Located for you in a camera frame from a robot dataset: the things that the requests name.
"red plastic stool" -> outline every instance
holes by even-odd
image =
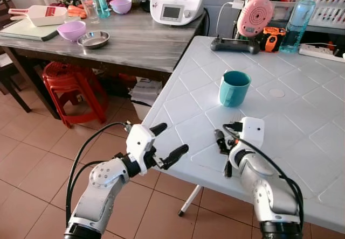
[[[70,123],[82,123],[94,119],[98,119],[100,123],[106,121],[105,111],[109,104],[108,96],[90,68],[52,62],[44,68],[42,76],[56,109],[67,127],[71,127]],[[101,94],[102,104],[98,102],[93,91]],[[86,100],[92,112],[79,116],[67,116],[64,105],[68,101],[77,105],[77,95],[79,94]]]

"cup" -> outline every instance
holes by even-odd
[[[93,2],[93,0],[81,0],[82,5],[84,6],[84,10],[86,11],[88,19],[91,21],[92,24],[96,24],[99,22],[99,17],[97,14],[97,5]]]
[[[252,79],[241,71],[224,73],[219,89],[220,103],[225,107],[236,107],[243,103]]]

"gray wooden tabletop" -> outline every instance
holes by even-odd
[[[203,21],[204,14],[186,26],[156,23],[141,9],[126,15],[112,12],[98,24],[85,20],[87,31],[106,31],[108,44],[96,50],[83,50],[77,43],[57,35],[49,41],[35,41],[0,36],[0,46],[68,55],[118,65],[172,73],[189,41]]]

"circular mark on table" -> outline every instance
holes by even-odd
[[[283,90],[273,88],[270,90],[270,95],[272,95],[273,97],[284,97],[285,93]]]

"stainless steel bowl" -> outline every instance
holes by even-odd
[[[78,45],[85,49],[96,49],[107,44],[110,35],[107,32],[89,32],[78,38]]]

